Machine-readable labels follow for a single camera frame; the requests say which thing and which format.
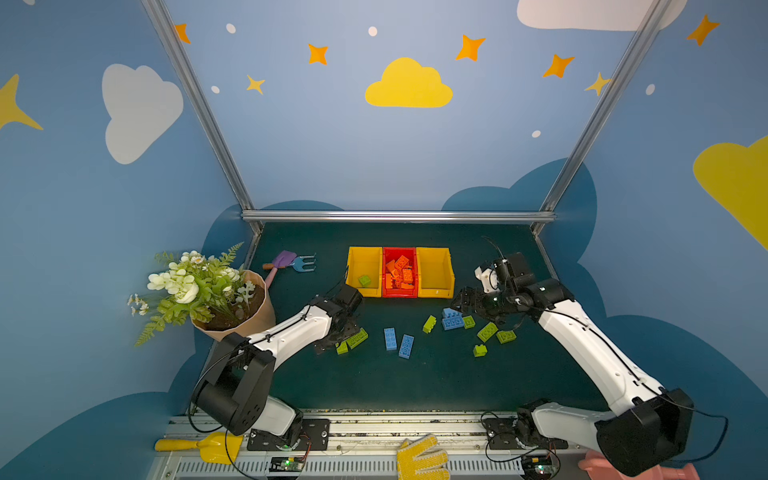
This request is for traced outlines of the long orange lego assembly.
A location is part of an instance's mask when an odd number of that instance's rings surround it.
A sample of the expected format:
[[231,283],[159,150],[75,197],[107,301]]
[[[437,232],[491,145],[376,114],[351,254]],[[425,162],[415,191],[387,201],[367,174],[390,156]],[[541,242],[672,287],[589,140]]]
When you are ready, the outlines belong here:
[[385,287],[387,290],[399,290],[402,284],[402,276],[397,272],[385,274]]

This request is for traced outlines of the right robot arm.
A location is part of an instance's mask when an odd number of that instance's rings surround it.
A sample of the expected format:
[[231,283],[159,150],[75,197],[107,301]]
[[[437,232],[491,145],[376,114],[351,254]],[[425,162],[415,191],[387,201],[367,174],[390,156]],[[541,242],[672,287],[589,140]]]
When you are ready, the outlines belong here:
[[539,280],[521,253],[477,268],[479,289],[465,287],[451,308],[496,325],[513,314],[531,318],[556,339],[602,394],[608,409],[591,411],[538,400],[518,409],[513,431],[525,447],[553,439],[602,454],[620,473],[635,477],[684,452],[694,403],[668,390],[638,367],[588,317],[557,279]]

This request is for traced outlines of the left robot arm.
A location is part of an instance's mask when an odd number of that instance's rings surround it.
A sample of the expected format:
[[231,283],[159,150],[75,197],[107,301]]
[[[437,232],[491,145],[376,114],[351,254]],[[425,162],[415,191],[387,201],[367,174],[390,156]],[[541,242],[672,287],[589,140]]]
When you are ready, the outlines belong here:
[[274,373],[309,345],[323,353],[360,333],[355,311],[362,303],[359,290],[344,284],[334,297],[317,296],[296,315],[263,332],[225,336],[195,385],[190,404],[231,434],[254,430],[285,445],[296,443],[303,414],[270,395]]

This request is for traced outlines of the green lego left upside-down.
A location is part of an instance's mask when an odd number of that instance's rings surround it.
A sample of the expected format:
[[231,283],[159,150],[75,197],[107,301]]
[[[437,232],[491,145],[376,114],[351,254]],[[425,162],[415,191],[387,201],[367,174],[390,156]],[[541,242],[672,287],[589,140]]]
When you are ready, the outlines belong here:
[[346,340],[346,344],[349,349],[355,349],[367,339],[368,339],[368,333],[364,328],[361,328],[357,333],[355,333],[354,335],[352,335]]

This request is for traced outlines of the long green lego right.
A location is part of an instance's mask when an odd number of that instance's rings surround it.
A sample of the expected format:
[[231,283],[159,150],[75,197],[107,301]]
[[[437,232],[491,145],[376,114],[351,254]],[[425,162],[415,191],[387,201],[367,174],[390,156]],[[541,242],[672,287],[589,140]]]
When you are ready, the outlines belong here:
[[481,342],[486,343],[499,331],[498,326],[493,323],[487,323],[481,330],[478,331],[477,337]]

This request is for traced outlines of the green lego far right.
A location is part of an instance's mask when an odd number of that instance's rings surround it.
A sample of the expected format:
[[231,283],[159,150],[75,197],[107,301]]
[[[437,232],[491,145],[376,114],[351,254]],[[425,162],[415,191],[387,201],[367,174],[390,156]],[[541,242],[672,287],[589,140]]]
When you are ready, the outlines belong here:
[[496,333],[496,338],[501,345],[514,341],[517,336],[514,331],[501,330]]

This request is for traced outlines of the blue toy rake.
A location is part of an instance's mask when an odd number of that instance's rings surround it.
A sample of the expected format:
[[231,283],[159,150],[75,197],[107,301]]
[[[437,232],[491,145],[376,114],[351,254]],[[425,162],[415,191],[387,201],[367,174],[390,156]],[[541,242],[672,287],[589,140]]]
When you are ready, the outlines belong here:
[[299,273],[309,273],[316,269],[315,255],[297,256],[291,263],[291,267]]

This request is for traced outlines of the blue lego upside down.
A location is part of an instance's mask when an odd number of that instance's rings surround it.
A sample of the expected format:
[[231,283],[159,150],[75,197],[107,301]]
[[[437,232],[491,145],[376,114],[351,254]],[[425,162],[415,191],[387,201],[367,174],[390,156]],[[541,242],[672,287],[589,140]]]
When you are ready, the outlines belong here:
[[456,329],[464,329],[465,328],[465,322],[461,315],[458,316],[451,316],[451,317],[444,317],[441,320],[443,329],[445,331],[451,331]]

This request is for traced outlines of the light blue lego upper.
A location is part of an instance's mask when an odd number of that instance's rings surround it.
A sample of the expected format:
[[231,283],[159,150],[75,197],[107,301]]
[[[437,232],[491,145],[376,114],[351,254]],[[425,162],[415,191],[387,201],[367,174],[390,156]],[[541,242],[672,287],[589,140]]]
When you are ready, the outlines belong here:
[[444,308],[442,311],[442,316],[444,318],[461,317],[462,313],[452,308]]

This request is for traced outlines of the red middle bin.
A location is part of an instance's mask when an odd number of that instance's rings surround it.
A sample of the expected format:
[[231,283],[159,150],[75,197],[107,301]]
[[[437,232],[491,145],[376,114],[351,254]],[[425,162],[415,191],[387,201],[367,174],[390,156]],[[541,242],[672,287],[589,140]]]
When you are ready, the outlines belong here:
[[[406,256],[410,260],[410,266],[408,268],[411,268],[413,270],[414,282],[412,284],[414,285],[414,289],[412,291],[406,291],[401,289],[387,290],[385,287],[385,274],[389,271],[386,268],[386,264],[389,261],[395,262],[401,255]],[[394,272],[397,272],[402,276],[402,270],[395,269]],[[383,279],[383,289],[382,289],[383,298],[416,298],[418,295],[417,287],[419,283],[416,249],[404,248],[404,247],[384,247],[382,279]]]

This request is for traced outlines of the purple toy shovel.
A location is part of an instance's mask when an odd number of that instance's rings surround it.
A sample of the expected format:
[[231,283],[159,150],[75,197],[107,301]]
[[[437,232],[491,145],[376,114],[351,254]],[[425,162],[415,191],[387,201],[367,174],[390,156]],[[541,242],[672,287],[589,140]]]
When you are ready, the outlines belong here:
[[269,289],[278,271],[290,266],[296,258],[295,252],[283,250],[270,263],[263,264],[262,268],[268,273],[265,288]]

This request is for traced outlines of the flower pot with plant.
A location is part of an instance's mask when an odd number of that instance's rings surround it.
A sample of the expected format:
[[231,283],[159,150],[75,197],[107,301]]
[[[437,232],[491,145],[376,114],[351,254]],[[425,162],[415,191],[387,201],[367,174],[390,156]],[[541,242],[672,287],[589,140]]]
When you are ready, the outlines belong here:
[[133,315],[146,319],[135,345],[188,321],[216,341],[230,333],[248,336],[274,327],[266,281],[234,266],[240,248],[236,244],[219,256],[197,251],[158,254],[163,269],[148,276],[150,294],[133,294],[127,302]]

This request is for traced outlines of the left circuit board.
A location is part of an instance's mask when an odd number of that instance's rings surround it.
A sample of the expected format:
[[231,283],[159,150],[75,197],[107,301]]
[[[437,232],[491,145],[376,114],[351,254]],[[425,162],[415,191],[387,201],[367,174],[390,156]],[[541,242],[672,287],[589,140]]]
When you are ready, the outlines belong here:
[[305,461],[299,457],[272,457],[269,463],[270,473],[301,473]]

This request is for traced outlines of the pink watering can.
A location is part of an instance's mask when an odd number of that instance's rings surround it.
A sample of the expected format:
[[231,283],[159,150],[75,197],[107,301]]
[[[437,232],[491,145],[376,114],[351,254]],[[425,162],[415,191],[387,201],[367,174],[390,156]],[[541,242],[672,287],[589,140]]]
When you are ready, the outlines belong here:
[[700,476],[693,464],[683,468],[655,466],[637,476],[627,476],[619,472],[610,462],[596,451],[588,451],[585,458],[578,462],[592,480],[699,480]]

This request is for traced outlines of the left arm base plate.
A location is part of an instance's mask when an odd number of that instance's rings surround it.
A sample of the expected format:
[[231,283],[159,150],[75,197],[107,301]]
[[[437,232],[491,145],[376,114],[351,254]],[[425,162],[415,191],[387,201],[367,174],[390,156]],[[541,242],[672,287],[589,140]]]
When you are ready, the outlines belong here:
[[326,451],[330,438],[330,420],[327,418],[304,418],[300,424],[288,428],[278,436],[266,431],[252,429],[247,437],[248,451]]

